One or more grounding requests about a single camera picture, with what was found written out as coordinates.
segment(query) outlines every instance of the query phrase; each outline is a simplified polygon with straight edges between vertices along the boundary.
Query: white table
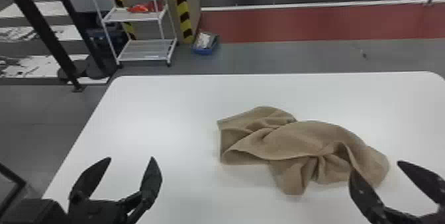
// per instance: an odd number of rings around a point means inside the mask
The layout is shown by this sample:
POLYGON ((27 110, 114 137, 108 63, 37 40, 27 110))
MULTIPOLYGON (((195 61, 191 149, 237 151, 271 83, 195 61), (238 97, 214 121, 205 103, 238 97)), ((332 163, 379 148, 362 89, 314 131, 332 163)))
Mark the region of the white table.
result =
POLYGON ((404 159, 445 176, 445 83, 430 72, 121 77, 110 86, 46 191, 65 209, 80 173, 113 161, 95 199, 135 192, 155 156, 164 184, 139 223, 367 223, 346 184, 312 182, 302 197, 280 192, 266 166, 219 162, 216 121, 259 105, 297 119, 336 123, 388 155, 378 193, 413 214, 435 211, 395 165, 404 159))

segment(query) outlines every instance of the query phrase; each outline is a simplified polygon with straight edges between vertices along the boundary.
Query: black metal pole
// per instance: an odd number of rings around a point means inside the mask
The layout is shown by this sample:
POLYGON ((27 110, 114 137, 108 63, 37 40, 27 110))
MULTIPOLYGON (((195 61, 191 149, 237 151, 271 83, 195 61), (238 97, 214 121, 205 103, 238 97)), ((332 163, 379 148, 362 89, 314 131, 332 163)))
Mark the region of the black metal pole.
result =
POLYGON ((68 11, 68 14, 70 14, 70 17, 73 20, 73 23, 77 30, 79 31, 80 35, 82 36, 83 41, 87 45, 87 48, 89 50, 89 53, 93 57, 94 61, 97 64, 97 67, 102 70, 102 72, 107 73, 105 69, 105 64, 103 63, 102 59, 97 54, 97 49, 94 47, 93 43, 91 43, 91 40, 87 34, 86 27, 84 22, 80 19, 77 11, 74 9, 73 4, 71 3, 71 0, 61 0, 62 3, 65 6, 66 11, 68 11))
POLYGON ((77 70, 70 57, 66 53, 64 47, 60 44, 56 35, 52 32, 50 25, 46 22, 42 13, 37 9, 32 0, 14 0, 23 15, 28 19, 31 26, 37 32, 39 37, 45 43, 46 47, 52 53, 59 63, 60 67, 65 71, 68 79, 73 83, 75 90, 81 91, 82 85, 79 84, 76 74, 77 70))
POLYGON ((20 176, 15 174, 12 170, 4 166, 2 163, 0 163, 0 174, 4 175, 6 178, 15 183, 13 190, 11 190, 9 194, 6 196, 5 200, 3 200, 0 203, 0 218, 1 218, 8 209, 8 207, 12 204, 16 196, 26 186, 26 182, 20 176))

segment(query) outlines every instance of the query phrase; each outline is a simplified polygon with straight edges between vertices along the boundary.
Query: metal shelf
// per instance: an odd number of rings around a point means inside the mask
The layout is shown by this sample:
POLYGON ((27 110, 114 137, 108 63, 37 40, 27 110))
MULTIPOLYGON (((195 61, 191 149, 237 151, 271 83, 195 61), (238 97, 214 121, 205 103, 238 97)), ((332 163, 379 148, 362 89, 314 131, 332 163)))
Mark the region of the metal shelf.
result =
POLYGON ((160 12, 151 13, 131 13, 127 8, 113 7, 103 18, 104 23, 138 22, 138 21, 160 21, 168 10, 168 5, 160 12))
POLYGON ((119 61, 165 60, 170 63, 177 39, 130 40, 119 54, 119 61))

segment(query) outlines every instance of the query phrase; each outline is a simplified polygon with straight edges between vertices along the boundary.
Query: gray floor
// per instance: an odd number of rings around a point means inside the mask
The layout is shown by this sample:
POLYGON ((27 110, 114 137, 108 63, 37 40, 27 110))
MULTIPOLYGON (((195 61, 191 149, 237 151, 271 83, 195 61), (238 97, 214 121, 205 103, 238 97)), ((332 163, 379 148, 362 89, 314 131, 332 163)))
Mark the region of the gray floor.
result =
MULTIPOLYGON (((125 64, 115 77, 416 70, 445 76, 444 44, 445 39, 222 44, 212 56, 196 56, 182 45, 171 68, 125 64)), ((28 196, 44 193, 106 88, 72 93, 67 85, 0 86, 0 162, 29 183, 28 196)))

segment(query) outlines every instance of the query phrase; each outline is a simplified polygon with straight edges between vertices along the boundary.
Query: beige towel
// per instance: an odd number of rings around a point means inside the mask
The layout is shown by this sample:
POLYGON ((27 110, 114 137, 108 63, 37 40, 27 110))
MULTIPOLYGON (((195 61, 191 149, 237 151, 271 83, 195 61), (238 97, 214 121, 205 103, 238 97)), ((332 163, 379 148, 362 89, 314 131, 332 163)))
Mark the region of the beige towel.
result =
POLYGON ((309 180, 320 184, 347 181, 351 166, 373 186, 389 163, 354 133, 338 125, 297 121, 280 109, 257 107, 218 121, 221 161, 268 163, 284 193, 301 195, 309 180))

